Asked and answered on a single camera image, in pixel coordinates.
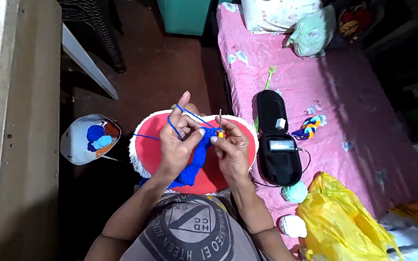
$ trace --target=light green bag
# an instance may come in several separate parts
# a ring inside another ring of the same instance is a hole
[[[299,20],[285,46],[293,44],[294,52],[299,57],[324,56],[325,47],[333,37],[335,26],[335,9],[328,5]]]

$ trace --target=plastic fork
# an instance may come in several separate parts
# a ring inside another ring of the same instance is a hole
[[[277,69],[276,66],[269,66],[269,78],[267,78],[266,87],[264,90],[267,90],[270,85],[270,79],[272,79],[272,74],[275,73],[275,70]]]

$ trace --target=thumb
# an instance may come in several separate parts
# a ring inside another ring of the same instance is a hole
[[[198,143],[201,141],[202,137],[206,133],[205,129],[198,129],[194,131],[188,139],[183,142],[183,146],[185,146],[188,150],[192,151]]]
[[[212,136],[210,138],[210,141],[215,147],[221,149],[222,151],[225,151],[228,155],[232,155],[236,150],[236,146],[231,144],[228,140],[224,138]]]

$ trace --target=red cushion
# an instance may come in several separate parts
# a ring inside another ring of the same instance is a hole
[[[144,122],[141,128],[138,130],[138,134],[152,136],[152,137],[159,137],[159,133],[161,129],[167,122],[167,116],[169,113],[163,113],[156,116],[149,118],[146,122]],[[255,159],[255,143],[254,137],[252,133],[248,130],[248,128],[235,121],[234,122],[241,131],[248,137],[249,139],[249,163],[253,163]],[[218,124],[215,120],[209,121],[209,124],[216,127]],[[210,127],[205,123],[202,123],[202,126]],[[142,163],[143,167],[153,175],[154,172],[159,167],[161,162],[161,144],[159,140],[146,138],[141,136],[136,136],[135,142],[135,149],[138,159]],[[188,161],[188,164],[191,163],[193,160],[193,154]],[[218,157],[213,151],[213,146],[211,146],[206,154],[206,162],[204,163],[203,167],[199,170],[198,174],[196,175],[196,179],[194,181],[193,186],[183,186],[183,187],[174,187],[173,190],[186,193],[186,194],[206,194],[206,193],[213,193],[216,191],[220,191],[222,189],[226,189],[228,187],[227,183],[225,182],[224,176],[219,169],[219,162]]]

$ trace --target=crochet hook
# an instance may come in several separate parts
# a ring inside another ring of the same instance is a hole
[[[224,133],[222,132],[222,109],[219,110],[219,130],[217,131],[217,136],[224,137]]]

